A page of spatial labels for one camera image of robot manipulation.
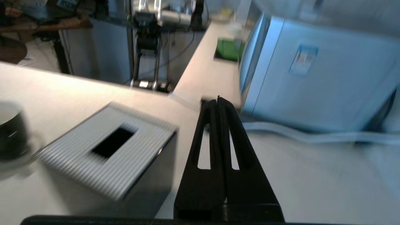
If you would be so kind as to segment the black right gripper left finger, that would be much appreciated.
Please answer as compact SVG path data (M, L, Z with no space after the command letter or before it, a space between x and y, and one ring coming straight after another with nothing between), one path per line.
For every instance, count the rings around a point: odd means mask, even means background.
M217 101L203 104L189 156L174 201L174 219L220 221L225 200L222 158L218 142ZM203 132L209 125L210 169L198 167Z

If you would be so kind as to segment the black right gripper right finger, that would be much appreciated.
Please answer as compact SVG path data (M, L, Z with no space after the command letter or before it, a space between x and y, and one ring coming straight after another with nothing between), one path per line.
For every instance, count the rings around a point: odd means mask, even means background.
M218 97L226 221L284 221L276 195L233 104Z

